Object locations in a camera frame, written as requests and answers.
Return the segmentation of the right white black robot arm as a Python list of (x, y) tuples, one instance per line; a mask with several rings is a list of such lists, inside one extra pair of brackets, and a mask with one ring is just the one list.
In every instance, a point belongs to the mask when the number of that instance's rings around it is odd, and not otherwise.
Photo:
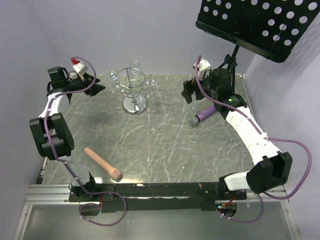
[(207, 98), (236, 131), (253, 161), (251, 170), (229, 173), (219, 179), (218, 193), (230, 199), (236, 191), (261, 194), (288, 181), (293, 158), (282, 152), (255, 121), (244, 98), (234, 91), (234, 75), (226, 68), (195, 68), (195, 77), (183, 83), (181, 95), (188, 104)]

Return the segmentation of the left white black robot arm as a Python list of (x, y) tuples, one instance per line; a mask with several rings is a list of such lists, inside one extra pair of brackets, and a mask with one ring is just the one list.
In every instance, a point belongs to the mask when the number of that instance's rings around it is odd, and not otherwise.
[(70, 191), (87, 201), (95, 200), (99, 189), (92, 176), (73, 156), (74, 138), (65, 121), (64, 113), (74, 93), (84, 92), (93, 97), (105, 89), (95, 74), (86, 71), (67, 72), (64, 67), (48, 69), (47, 104), (37, 118), (29, 121), (29, 127), (42, 157), (56, 162), (71, 179)]

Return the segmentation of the clear wine glass front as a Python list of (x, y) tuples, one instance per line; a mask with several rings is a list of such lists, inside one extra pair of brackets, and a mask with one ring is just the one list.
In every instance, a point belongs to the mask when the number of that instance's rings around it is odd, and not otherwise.
[(184, 104), (184, 114), (187, 118), (191, 118), (193, 116), (195, 116), (198, 112), (199, 109), (199, 101), (194, 100), (191, 103), (187, 103), (185, 102)]

